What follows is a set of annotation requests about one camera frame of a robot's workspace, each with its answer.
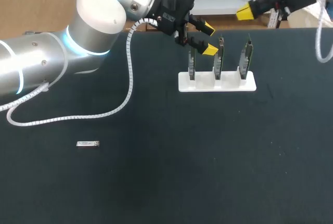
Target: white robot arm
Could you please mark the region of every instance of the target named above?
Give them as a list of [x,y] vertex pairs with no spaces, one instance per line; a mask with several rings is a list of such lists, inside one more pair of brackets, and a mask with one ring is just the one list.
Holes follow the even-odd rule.
[[0,41],[0,96],[20,94],[42,83],[53,84],[64,73],[98,69],[122,31],[126,18],[152,18],[165,34],[179,32],[176,43],[214,55],[217,48],[187,38],[192,23],[208,35],[214,29],[190,15],[194,0],[76,0],[76,10],[66,29],[54,33],[28,34]]

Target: white holder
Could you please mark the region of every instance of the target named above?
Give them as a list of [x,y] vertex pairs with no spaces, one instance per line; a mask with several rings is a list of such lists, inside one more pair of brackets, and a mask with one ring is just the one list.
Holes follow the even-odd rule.
[[189,72],[178,74],[178,88],[180,92],[246,92],[255,91],[254,76],[248,71],[246,80],[242,80],[237,71],[222,71],[221,79],[216,80],[214,70],[195,72],[195,80],[191,81]]

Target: small metal part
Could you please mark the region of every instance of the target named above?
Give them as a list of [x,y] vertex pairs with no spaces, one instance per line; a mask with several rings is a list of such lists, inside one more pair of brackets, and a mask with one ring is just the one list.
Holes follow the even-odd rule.
[[77,147],[99,147],[99,141],[77,142]]
[[137,4],[132,4],[131,5],[131,10],[132,11],[137,11],[139,9],[138,5]]
[[219,51],[215,54],[214,58],[214,74],[216,80],[221,79],[223,56],[224,56],[224,39],[221,37],[219,39]]
[[35,35],[36,32],[32,31],[32,30],[28,30],[25,33],[23,33],[23,35]]
[[253,44],[249,36],[245,48],[241,52],[240,61],[239,61],[239,73],[242,80],[246,80],[251,63],[252,53],[253,53]]
[[193,47],[190,47],[188,52],[188,73],[189,79],[194,81],[196,76],[196,49]]

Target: white cable sleeve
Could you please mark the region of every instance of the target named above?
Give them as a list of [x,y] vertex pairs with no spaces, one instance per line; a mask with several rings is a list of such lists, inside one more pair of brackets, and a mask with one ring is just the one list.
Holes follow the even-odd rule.
[[143,23],[150,23],[150,24],[153,24],[154,26],[157,26],[157,22],[155,20],[153,20],[153,19],[148,19],[148,18],[140,19],[138,22],[136,22],[132,26],[132,28],[131,28],[128,36],[127,36],[126,54],[127,54],[128,68],[129,68],[129,91],[127,93],[127,96],[126,96],[124,102],[119,107],[117,107],[116,109],[114,109],[112,111],[109,111],[107,113],[98,114],[98,115],[64,116],[64,117],[56,117],[56,118],[46,119],[46,120],[40,120],[40,121],[31,121],[31,122],[21,123],[21,122],[16,122],[16,121],[12,120],[12,118],[11,118],[11,115],[13,114],[14,110],[21,103],[25,102],[25,101],[21,101],[20,104],[12,105],[9,108],[9,111],[7,112],[7,120],[8,120],[8,122],[11,123],[12,125],[16,125],[16,126],[20,126],[20,127],[28,127],[28,126],[41,125],[41,124],[46,124],[46,123],[55,122],[55,121],[65,121],[65,120],[75,120],[75,119],[96,119],[96,118],[102,118],[102,117],[111,116],[111,115],[119,112],[129,102],[129,100],[131,98],[131,95],[132,95],[132,91],[133,91],[133,69],[132,69],[132,58],[131,58],[131,39],[132,39],[134,31],[136,31],[137,27],[139,25],[143,24]]
[[316,46],[315,46],[316,47],[316,57],[317,57],[318,61],[321,62],[322,64],[327,63],[333,57],[333,45],[332,45],[332,48],[331,48],[330,52],[328,53],[328,55],[325,58],[322,57],[321,41],[322,41],[322,27],[323,27],[325,6],[326,6],[326,0],[322,0],[321,13],[319,16],[318,28],[317,28],[317,32],[316,32]]
[[29,93],[11,103],[7,103],[7,104],[0,106],[0,112],[13,108],[13,107],[17,107],[18,105],[20,105],[20,104],[34,98],[38,94],[42,93],[47,88],[48,88],[48,83],[43,83],[42,85],[40,85],[37,89],[35,89],[31,93]]

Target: black table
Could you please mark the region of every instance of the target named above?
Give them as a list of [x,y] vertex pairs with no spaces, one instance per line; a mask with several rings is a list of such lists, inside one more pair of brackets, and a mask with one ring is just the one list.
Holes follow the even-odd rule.
[[[248,33],[254,93],[178,92],[187,49],[136,33],[134,94],[118,114],[18,128],[1,113],[0,223],[333,221],[333,60],[316,60],[314,29],[226,31],[225,69]],[[114,109],[127,93],[125,38],[97,72],[63,78],[14,119]],[[197,70],[211,66],[198,56]],[[92,140],[100,148],[75,147]]]

